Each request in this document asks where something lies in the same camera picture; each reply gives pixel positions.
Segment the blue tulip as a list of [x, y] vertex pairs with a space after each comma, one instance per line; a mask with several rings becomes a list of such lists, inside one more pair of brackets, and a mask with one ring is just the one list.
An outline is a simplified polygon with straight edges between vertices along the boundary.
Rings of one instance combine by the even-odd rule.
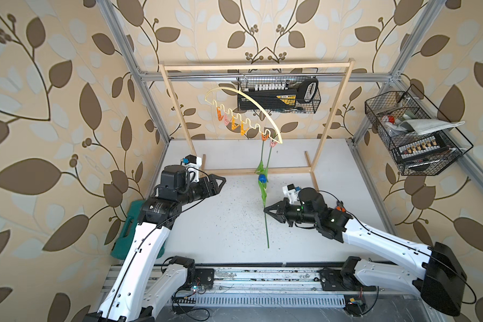
[[[260, 188], [261, 192], [261, 197], [262, 197], [262, 204], [263, 208], [266, 207], [266, 200], [267, 200], [267, 184], [268, 184], [268, 178], [265, 173], [260, 173], [258, 175], [258, 186]], [[269, 240], [269, 235], [268, 235], [268, 224], [267, 224], [267, 217], [266, 215], [264, 216], [264, 221], [265, 221], [265, 230], [266, 230], [266, 241], [267, 241], [267, 246], [268, 248], [270, 247], [270, 240]]]

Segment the yellow clip hanger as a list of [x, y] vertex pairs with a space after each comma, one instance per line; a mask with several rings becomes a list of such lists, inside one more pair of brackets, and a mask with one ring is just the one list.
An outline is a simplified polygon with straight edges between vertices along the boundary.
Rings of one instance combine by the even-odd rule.
[[[243, 105], [241, 103], [238, 104], [238, 107], [232, 109], [230, 107], [226, 107], [222, 102], [218, 102], [217, 99], [213, 98], [213, 94], [215, 92], [230, 92], [235, 94], [238, 98], [245, 99], [246, 103], [249, 103], [248, 111], [258, 110], [259, 115], [263, 115], [264, 119], [267, 120], [271, 127], [267, 128], [261, 124], [261, 120], [255, 121], [250, 117], [246, 116], [246, 110], [242, 110]], [[257, 130], [259, 134], [269, 134], [270, 140], [275, 140], [278, 144], [283, 143], [282, 133], [280, 128], [277, 126], [276, 122], [272, 119], [270, 113], [264, 109], [263, 106], [259, 102], [257, 102], [254, 98], [249, 96], [246, 92], [240, 91], [234, 87], [226, 87], [226, 86], [218, 86], [216, 88], [210, 89], [205, 94], [205, 102], [210, 104], [212, 107], [216, 109], [220, 109], [224, 116], [229, 116], [230, 119], [235, 119], [236, 123], [241, 124], [243, 123], [245, 128], [248, 130]]]

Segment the white tulip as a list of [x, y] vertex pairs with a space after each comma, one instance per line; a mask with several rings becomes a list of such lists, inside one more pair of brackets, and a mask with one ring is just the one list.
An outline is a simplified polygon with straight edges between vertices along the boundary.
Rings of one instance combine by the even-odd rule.
[[266, 166], [264, 167], [264, 172], [263, 172], [267, 178], [268, 178], [268, 171], [270, 166], [270, 158], [272, 156], [272, 150], [273, 150], [273, 146], [270, 146], [270, 149], [268, 152], [268, 158], [266, 160]]
[[257, 175], [260, 175], [264, 172], [264, 163], [263, 163], [263, 154], [264, 154], [264, 146], [265, 146], [265, 141], [261, 141], [261, 149], [260, 149], [260, 162], [255, 170], [255, 173]]

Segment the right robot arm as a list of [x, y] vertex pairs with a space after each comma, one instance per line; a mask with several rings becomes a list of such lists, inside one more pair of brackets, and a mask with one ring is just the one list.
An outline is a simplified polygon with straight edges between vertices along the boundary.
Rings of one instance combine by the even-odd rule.
[[312, 224], [323, 237], [357, 246], [387, 260], [372, 263], [358, 256], [347, 259], [350, 279], [367, 287], [380, 287], [420, 297], [448, 316], [461, 314], [467, 275], [452, 249], [436, 242], [432, 246], [393, 236], [360, 221], [339, 202], [329, 207], [313, 189], [295, 190], [264, 213], [282, 224]]

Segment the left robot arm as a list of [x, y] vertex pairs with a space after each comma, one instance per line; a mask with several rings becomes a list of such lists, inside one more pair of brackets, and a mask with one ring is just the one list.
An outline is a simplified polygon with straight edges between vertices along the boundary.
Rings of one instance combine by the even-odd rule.
[[192, 258], [173, 257], [148, 285], [157, 257], [178, 216], [220, 194], [226, 179], [183, 165], [166, 166], [154, 194], [142, 205], [134, 238], [111, 291], [84, 321], [155, 321], [172, 297], [195, 281]]

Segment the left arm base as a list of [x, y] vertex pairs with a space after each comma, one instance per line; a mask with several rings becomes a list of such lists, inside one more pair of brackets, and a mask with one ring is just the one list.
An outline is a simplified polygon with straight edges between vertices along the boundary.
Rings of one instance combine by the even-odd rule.
[[213, 268], [193, 268], [185, 270], [188, 272], [185, 284], [178, 288], [178, 291], [189, 290], [203, 293], [213, 288], [215, 270]]

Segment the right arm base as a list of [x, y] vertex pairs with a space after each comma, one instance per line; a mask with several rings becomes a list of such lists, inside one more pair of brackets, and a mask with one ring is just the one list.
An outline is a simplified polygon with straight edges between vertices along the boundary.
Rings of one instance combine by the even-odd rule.
[[353, 291], [373, 292], [376, 287], [367, 287], [356, 280], [352, 275], [343, 275], [341, 270], [322, 268], [318, 271], [319, 281], [323, 291]]

